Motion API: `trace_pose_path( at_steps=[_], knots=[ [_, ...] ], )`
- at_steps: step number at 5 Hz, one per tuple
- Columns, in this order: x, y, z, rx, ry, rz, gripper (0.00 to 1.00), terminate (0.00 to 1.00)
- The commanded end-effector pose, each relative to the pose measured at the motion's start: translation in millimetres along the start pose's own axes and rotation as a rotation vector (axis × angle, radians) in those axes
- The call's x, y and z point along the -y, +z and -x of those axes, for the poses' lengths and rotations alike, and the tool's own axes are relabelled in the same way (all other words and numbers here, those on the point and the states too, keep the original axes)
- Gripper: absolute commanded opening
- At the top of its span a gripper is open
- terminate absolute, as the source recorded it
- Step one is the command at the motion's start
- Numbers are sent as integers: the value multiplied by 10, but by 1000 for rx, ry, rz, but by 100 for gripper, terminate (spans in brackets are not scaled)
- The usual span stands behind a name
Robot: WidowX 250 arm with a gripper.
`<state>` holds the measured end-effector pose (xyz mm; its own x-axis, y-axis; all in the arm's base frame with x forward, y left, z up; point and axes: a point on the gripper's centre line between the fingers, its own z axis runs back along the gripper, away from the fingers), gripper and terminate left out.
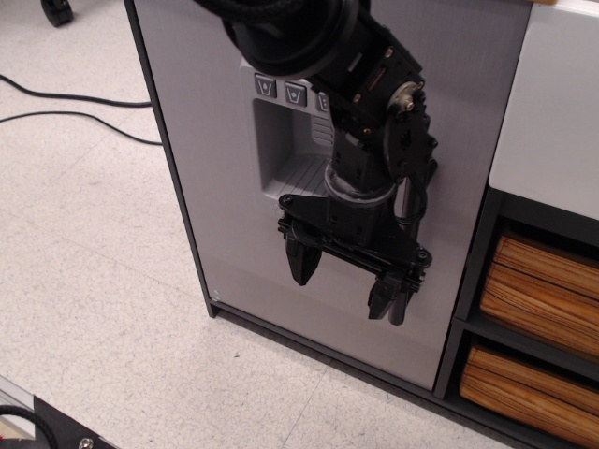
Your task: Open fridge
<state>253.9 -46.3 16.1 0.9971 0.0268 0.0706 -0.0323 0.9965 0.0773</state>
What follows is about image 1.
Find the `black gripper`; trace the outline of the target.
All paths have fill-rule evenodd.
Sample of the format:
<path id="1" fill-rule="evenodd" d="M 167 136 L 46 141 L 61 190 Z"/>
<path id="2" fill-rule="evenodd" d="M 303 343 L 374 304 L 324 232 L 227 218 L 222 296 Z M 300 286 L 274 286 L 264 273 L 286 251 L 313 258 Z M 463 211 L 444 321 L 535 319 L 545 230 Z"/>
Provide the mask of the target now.
<path id="1" fill-rule="evenodd" d="M 328 253 L 377 276 L 369 295 L 369 318 L 403 320 L 406 284 L 417 292 L 431 253 L 409 237 L 386 201 L 351 207 L 330 196 L 283 195 L 279 231 L 293 279 L 306 285 Z"/>

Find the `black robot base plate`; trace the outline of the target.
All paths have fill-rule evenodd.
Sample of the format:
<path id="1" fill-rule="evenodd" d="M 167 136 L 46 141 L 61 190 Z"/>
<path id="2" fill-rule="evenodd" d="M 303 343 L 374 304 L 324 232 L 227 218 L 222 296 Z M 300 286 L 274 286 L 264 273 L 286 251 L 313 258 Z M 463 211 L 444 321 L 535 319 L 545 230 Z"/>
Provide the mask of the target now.
<path id="1" fill-rule="evenodd" d="M 1 447 L 118 448 L 118 445 L 2 376 Z"/>

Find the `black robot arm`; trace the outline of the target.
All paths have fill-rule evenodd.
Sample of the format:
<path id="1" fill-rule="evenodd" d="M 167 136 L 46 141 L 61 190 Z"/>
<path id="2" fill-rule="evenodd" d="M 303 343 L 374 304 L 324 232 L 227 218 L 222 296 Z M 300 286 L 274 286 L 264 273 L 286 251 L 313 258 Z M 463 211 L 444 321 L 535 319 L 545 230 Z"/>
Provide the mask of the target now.
<path id="1" fill-rule="evenodd" d="M 335 132 L 326 195 L 280 197 L 294 280 L 323 253 L 376 277 L 373 320 L 402 324 L 431 254 L 417 242 L 437 164 L 419 63 L 366 1 L 207 1 L 261 75 L 304 79 L 328 99 Z"/>

